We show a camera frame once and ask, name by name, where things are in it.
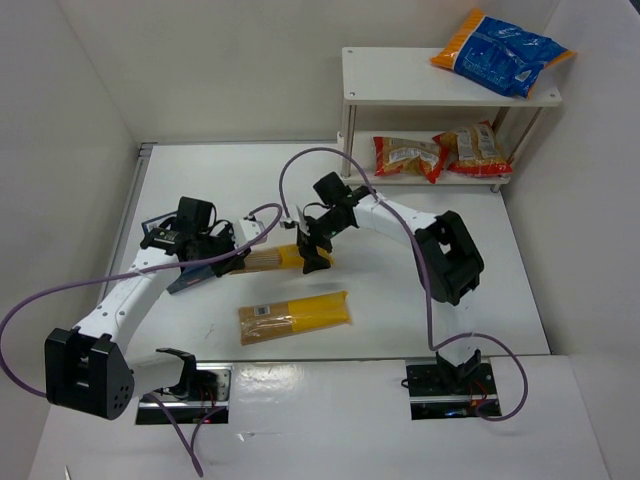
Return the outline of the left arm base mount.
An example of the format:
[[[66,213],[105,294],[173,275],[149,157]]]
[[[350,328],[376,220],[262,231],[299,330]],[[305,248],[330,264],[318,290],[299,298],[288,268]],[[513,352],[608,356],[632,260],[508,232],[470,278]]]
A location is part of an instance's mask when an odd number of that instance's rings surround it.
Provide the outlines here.
[[[134,369],[137,425],[169,423],[160,406],[153,400],[144,400],[144,394],[151,394],[161,401],[178,424],[195,425],[210,411],[213,414],[206,424],[228,422],[232,364],[198,361],[190,391],[176,396],[170,388],[179,383],[183,367],[182,360],[174,359],[147,363]]]

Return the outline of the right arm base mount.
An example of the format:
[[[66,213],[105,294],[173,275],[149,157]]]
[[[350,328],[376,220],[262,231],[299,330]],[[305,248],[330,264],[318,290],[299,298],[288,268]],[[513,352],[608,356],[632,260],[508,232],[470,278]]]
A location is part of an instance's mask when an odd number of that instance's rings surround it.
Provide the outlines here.
[[[445,379],[445,373],[434,359],[409,361],[400,384],[408,391],[413,421],[475,418],[477,408],[491,418],[502,415],[493,369],[488,361],[483,361],[456,384]]]

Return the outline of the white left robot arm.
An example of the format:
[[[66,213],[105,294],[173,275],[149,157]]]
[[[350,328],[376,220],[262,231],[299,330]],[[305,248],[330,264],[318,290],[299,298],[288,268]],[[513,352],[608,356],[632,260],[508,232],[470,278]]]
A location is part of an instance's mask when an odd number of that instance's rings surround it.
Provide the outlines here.
[[[160,296],[193,262],[221,277],[245,265],[248,242],[263,231],[253,217],[214,221],[212,203],[182,197],[177,212],[149,230],[140,243],[129,278],[73,328],[56,328],[45,351],[46,398],[53,404],[108,420],[130,400],[150,390],[186,398],[201,374],[194,355],[161,349],[170,361],[130,366],[125,353],[135,331]]]

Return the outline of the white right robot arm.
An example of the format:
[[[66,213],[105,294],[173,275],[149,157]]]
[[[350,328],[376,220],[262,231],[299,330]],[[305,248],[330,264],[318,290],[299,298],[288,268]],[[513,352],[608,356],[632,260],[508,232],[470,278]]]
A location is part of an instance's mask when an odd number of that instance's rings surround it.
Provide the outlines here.
[[[296,245],[305,274],[324,270],[329,261],[319,253],[330,253],[332,239],[353,227],[370,230],[408,246],[425,294],[426,333],[429,349],[443,381],[451,386],[466,380],[478,368],[481,352],[475,350],[462,362],[446,359],[440,350],[468,333],[434,343],[433,304],[460,306],[464,296],[479,286],[484,261],[459,214],[421,212],[388,200],[369,184],[352,189],[331,172],[313,185],[325,213],[314,218],[300,207],[286,210],[287,222],[297,230]]]

